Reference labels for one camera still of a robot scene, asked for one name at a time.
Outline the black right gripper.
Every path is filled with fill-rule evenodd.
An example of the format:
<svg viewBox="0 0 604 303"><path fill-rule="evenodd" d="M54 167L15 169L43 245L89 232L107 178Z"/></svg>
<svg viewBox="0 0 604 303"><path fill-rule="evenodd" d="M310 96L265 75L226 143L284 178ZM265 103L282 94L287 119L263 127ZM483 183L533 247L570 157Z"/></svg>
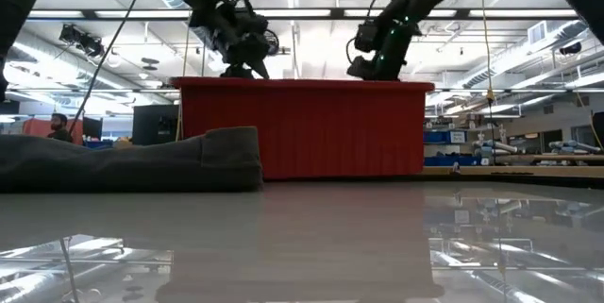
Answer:
<svg viewBox="0 0 604 303"><path fill-rule="evenodd" d="M421 36L419 20L409 15L379 15L358 26L353 40L356 50L374 55L371 59L355 57L346 73L365 81L397 81L407 64L406 55L411 39Z"/></svg>

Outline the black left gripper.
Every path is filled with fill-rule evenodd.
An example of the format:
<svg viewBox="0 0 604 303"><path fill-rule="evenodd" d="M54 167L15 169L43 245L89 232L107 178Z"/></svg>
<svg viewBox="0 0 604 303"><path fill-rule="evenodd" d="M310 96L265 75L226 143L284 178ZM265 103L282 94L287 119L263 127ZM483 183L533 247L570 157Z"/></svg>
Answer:
<svg viewBox="0 0 604 303"><path fill-rule="evenodd" d="M279 52L279 38L268 28L268 20L258 14L248 1L219 2L193 8L189 28L211 51L230 64L224 78L254 79L252 70L263 79L270 76L264 59ZM243 66L247 63L252 69Z"/></svg>

